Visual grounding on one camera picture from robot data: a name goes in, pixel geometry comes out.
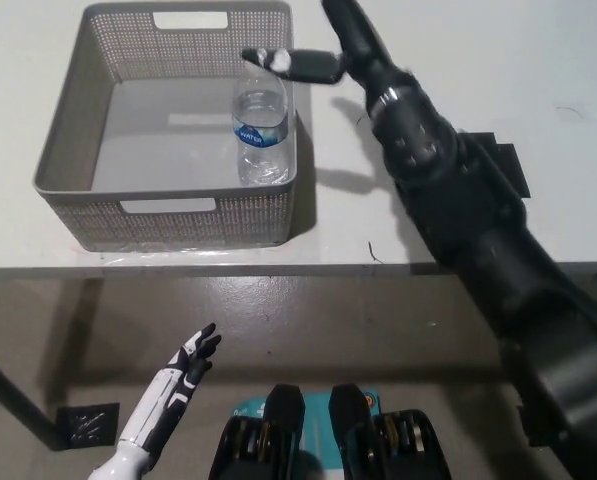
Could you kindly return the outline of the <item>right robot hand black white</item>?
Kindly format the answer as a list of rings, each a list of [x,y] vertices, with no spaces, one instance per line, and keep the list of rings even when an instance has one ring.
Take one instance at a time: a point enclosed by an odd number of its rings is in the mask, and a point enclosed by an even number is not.
[[[334,85],[349,75],[365,91],[366,103],[421,94],[415,77],[392,61],[380,36],[356,1],[323,1],[322,8],[341,51],[245,48],[241,58],[281,80]]]

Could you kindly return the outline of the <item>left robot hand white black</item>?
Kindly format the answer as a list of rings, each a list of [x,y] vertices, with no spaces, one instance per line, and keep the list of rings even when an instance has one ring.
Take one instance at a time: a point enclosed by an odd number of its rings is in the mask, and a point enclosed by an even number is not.
[[[211,368],[209,357],[222,337],[216,324],[197,331],[160,369],[145,390],[121,435],[156,459],[180,422],[204,374]]]

